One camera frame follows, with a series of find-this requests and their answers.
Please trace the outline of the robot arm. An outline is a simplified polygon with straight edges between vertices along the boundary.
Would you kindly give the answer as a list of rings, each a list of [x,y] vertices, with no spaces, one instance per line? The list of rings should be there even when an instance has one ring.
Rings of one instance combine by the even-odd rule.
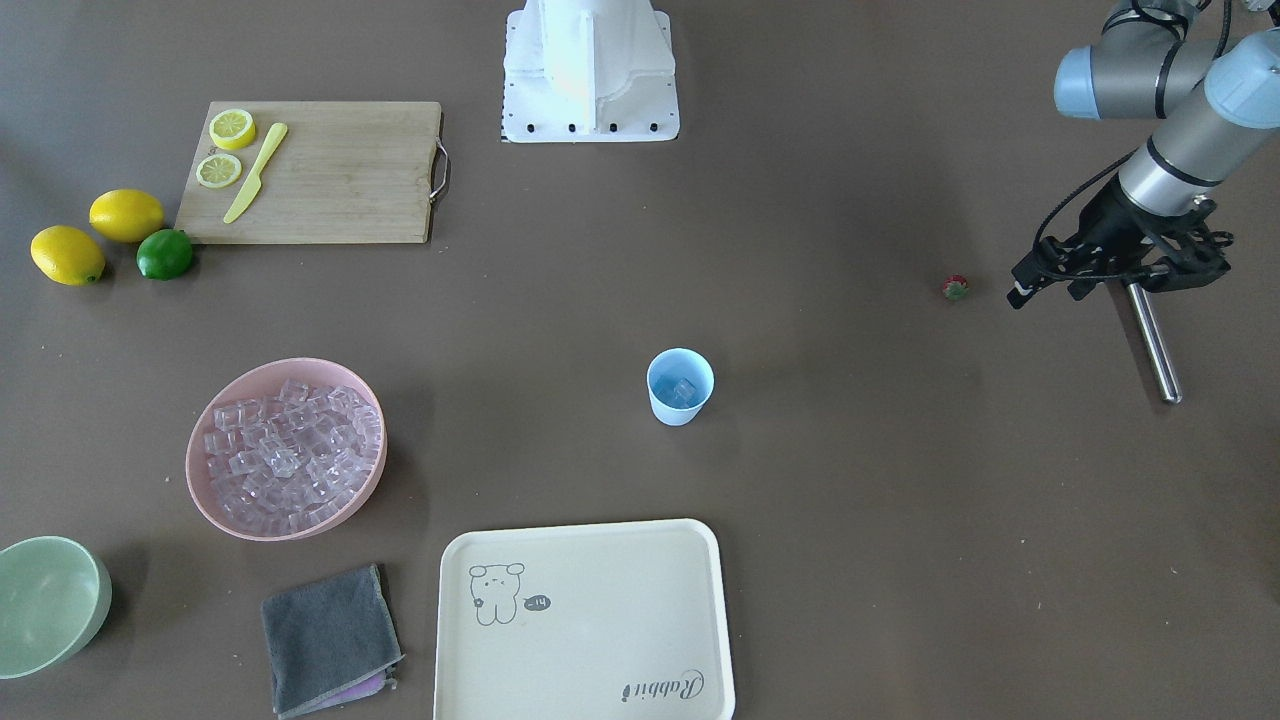
[[[1212,231],[1212,192],[1277,135],[1279,37],[1262,29],[1192,41],[1196,1],[1120,1],[1096,44],[1060,63],[1065,117],[1155,119],[1134,151],[1091,179],[1093,197],[1064,238],[1036,232],[1012,268],[1007,301],[1023,307],[1052,284],[1084,299],[1106,282],[1149,292],[1199,288],[1229,272],[1233,236]]]

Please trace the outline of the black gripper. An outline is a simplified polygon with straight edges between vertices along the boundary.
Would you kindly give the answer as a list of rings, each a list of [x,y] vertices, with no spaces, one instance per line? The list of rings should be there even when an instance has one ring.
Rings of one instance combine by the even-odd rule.
[[[1119,178],[1110,179],[1082,209],[1078,231],[1065,242],[1071,299],[1082,301],[1106,282],[1134,283],[1149,292],[1164,290],[1166,272],[1146,264],[1146,258],[1165,229],[1165,217],[1135,202]],[[1020,310],[1050,286],[1050,277],[1015,275],[1007,302]]]

